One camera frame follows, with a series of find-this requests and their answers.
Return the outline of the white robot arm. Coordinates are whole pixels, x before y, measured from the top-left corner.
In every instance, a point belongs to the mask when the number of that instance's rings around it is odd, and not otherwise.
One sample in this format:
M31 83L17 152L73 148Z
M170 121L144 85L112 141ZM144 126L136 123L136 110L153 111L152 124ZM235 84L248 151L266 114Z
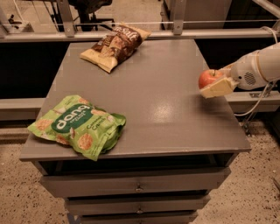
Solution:
M235 88L252 90L280 80L280 43L248 53L218 72L222 76L205 85L200 93L205 98L228 95Z

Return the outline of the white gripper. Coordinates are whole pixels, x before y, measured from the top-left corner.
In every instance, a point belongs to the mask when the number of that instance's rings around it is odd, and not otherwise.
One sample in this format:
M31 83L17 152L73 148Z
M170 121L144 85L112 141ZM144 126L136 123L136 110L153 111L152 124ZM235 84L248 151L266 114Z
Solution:
M239 58L234 64L224 66L220 72L226 75L200 90L204 98L213 98L229 95L238 88L252 90L264 87L267 81L263 78L259 69L258 51L251 52Z

